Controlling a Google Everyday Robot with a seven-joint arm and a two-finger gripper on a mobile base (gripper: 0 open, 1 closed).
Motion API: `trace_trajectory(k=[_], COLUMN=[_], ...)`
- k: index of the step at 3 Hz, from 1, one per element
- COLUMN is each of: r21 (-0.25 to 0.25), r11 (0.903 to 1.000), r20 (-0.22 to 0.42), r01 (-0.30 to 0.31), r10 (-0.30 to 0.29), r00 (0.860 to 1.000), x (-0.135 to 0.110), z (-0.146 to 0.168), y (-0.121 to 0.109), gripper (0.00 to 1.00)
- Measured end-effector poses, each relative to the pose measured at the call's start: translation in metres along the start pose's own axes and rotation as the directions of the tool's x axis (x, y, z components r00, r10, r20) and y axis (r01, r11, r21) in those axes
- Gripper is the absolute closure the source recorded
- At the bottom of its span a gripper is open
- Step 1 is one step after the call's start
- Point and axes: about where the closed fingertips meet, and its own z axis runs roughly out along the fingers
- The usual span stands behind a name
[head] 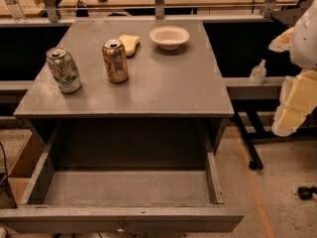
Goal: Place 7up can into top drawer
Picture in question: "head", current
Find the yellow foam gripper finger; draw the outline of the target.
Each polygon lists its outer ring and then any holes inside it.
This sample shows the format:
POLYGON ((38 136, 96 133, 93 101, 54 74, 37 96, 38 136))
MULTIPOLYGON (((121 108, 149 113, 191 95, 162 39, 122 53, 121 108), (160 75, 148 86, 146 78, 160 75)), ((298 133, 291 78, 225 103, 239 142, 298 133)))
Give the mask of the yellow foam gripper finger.
POLYGON ((287 76, 282 84, 271 131, 287 137, 304 123, 317 107, 317 70, 303 69, 296 76, 287 76))
POLYGON ((270 42, 268 48, 276 53, 283 53, 290 48, 293 28, 289 28, 270 42))

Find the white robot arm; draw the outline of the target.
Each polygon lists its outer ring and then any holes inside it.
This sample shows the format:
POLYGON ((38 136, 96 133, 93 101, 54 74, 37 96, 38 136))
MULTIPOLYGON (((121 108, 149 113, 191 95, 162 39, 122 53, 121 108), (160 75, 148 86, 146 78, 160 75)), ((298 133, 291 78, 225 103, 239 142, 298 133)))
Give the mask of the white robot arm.
POLYGON ((294 133, 317 107, 317 0, 268 46, 271 51, 289 51, 290 61, 301 68, 287 76, 279 95, 271 131, 279 137, 294 133))

